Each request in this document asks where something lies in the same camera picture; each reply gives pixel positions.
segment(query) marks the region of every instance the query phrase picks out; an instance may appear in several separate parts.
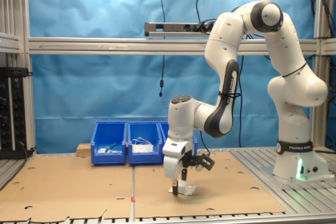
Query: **blue plastic bin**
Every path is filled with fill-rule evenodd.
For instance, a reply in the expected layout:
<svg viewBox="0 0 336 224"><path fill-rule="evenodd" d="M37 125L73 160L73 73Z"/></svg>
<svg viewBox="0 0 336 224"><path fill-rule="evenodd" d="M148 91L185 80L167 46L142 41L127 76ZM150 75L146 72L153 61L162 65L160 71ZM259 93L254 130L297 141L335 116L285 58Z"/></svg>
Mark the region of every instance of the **blue plastic bin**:
<svg viewBox="0 0 336 224"><path fill-rule="evenodd" d="M132 139L141 137L153 144L153 152L133 153ZM137 164L162 163L162 137L158 122L128 122L128 162Z"/></svg>
<svg viewBox="0 0 336 224"><path fill-rule="evenodd" d="M164 145L168 138L169 124L168 122L159 122L159 125L160 125L161 134L162 134L163 145ZM197 137L195 133L194 133L194 155L197 155Z"/></svg>
<svg viewBox="0 0 336 224"><path fill-rule="evenodd" d="M126 163L126 121L96 122L91 139L91 162L94 165L114 165ZM113 151L121 153L98 153L101 148L106 148L117 143Z"/></svg>

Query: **black electronics rack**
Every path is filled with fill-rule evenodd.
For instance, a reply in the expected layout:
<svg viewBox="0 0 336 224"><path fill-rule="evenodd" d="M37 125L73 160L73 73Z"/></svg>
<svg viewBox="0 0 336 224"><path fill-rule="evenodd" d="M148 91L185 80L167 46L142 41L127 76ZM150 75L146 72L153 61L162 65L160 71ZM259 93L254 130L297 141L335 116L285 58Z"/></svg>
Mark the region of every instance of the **black electronics rack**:
<svg viewBox="0 0 336 224"><path fill-rule="evenodd" d="M0 159L31 156L27 150L23 78L25 68L0 68Z"/></svg>

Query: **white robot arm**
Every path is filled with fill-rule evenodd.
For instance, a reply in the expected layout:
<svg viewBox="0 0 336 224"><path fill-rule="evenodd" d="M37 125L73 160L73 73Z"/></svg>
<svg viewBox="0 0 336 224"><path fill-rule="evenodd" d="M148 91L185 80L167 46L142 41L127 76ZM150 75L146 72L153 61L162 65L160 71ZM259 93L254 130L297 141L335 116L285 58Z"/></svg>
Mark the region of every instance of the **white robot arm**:
<svg viewBox="0 0 336 224"><path fill-rule="evenodd" d="M203 167L210 170L214 165L205 154L193 156L193 131L199 129L212 137L221 137L231 130L239 80L238 48L244 34L257 33L263 34L272 65L281 74L268 85L279 116L278 149L279 146L282 148L279 151L281 162L277 159L275 174L285 179L297 178L299 154L314 155L309 158L313 158L320 167L315 176L328 173L325 161L312 150L309 120L302 111L302 106L321 105L327 97L328 88L307 65L290 17L282 13L276 3L258 1L221 14L211 31L205 59L221 79L216 105L197 101L187 95L179 95L171 100L169 137L163 153L165 176L173 182L174 195L177 195L177 176L181 171L182 179L186 180L189 166L196 166L197 170Z"/></svg>

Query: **blue backdrop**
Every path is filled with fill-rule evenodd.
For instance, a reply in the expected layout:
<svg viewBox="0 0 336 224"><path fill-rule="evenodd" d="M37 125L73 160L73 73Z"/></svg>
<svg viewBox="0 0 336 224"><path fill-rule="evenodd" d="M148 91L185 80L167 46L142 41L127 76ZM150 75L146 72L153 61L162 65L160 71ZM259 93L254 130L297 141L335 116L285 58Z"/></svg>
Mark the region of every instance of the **blue backdrop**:
<svg viewBox="0 0 336 224"><path fill-rule="evenodd" d="M201 19L256 0L199 0ZM273 0L288 13L299 38L312 38L309 0ZM163 0L166 22L198 22L196 0ZM162 22L160 0L29 0L31 36L144 38L145 22ZM214 104L219 77L202 56L33 55L37 150L74 152L88 143L97 120L166 121L178 94ZM278 73L263 56L246 56L242 73L242 146L275 146L278 118L267 84ZM239 103L225 137L208 147L237 147Z"/></svg>

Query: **green object in bin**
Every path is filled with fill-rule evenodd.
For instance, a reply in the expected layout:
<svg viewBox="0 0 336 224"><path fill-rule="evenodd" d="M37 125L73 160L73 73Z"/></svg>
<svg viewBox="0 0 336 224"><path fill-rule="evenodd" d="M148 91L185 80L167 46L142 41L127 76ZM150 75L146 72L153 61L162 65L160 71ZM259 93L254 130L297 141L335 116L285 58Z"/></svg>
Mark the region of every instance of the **green object in bin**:
<svg viewBox="0 0 336 224"><path fill-rule="evenodd" d="M108 152L110 149L112 149L113 147L115 147L117 144L114 143L114 144L111 144L110 146L106 147L105 150L106 152Z"/></svg>

